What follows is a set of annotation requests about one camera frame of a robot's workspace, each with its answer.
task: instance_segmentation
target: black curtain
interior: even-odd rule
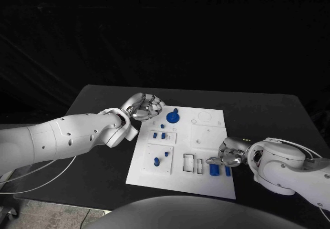
[[[326,133],[330,5],[227,2],[3,4],[2,92],[54,115],[87,84],[295,94]]]

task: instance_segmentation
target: blue knob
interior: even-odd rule
[[[153,164],[155,164],[155,166],[161,166],[161,159],[158,157],[155,158],[155,163]]]
[[[176,108],[175,111],[168,114],[166,120],[171,123],[178,123],[179,119],[181,119],[181,116],[178,114],[178,108]]]
[[[225,166],[225,175],[230,177],[231,176],[231,168]]]
[[[221,175],[220,165],[211,165],[211,175],[212,176],[220,176]]]

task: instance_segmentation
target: black table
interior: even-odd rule
[[[330,157],[328,144],[300,100],[293,95],[89,85],[67,115],[99,113],[107,108],[120,107],[138,92],[158,95],[172,106],[224,110],[228,136],[247,137],[257,141],[267,137],[277,137],[308,146],[323,157]],[[133,120],[133,125],[140,129],[139,121]],[[132,142],[125,139],[116,148],[97,146],[77,157],[70,169],[51,184],[32,192],[18,194],[16,197],[114,210],[150,197],[198,196],[126,184],[136,141],[138,137]],[[57,161],[48,168],[28,176],[18,191],[32,189],[48,182],[68,166],[71,160]],[[234,168],[233,173],[237,200],[224,200],[261,209],[309,228],[329,228],[329,222],[319,208],[299,194],[283,196],[269,191],[254,182],[254,174],[246,165]]]

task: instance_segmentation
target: white board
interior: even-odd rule
[[[175,108],[181,120],[172,124],[166,115]],[[143,122],[126,183],[237,199],[234,179],[225,175],[225,166],[220,167],[221,175],[214,177],[207,164],[207,159],[218,156],[225,138],[223,110],[166,106],[161,115]]]

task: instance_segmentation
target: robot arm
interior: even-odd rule
[[[248,139],[227,138],[218,157],[208,164],[236,167],[250,165],[256,181],[273,192],[296,192],[318,207],[330,210],[330,160],[308,159],[305,153],[282,141],[269,138],[251,143]]]
[[[0,175],[34,163],[84,154],[97,145],[113,148],[125,138],[132,141],[139,131],[130,118],[148,121],[165,105],[155,95],[138,93],[120,109],[70,115],[35,126],[0,130]]]

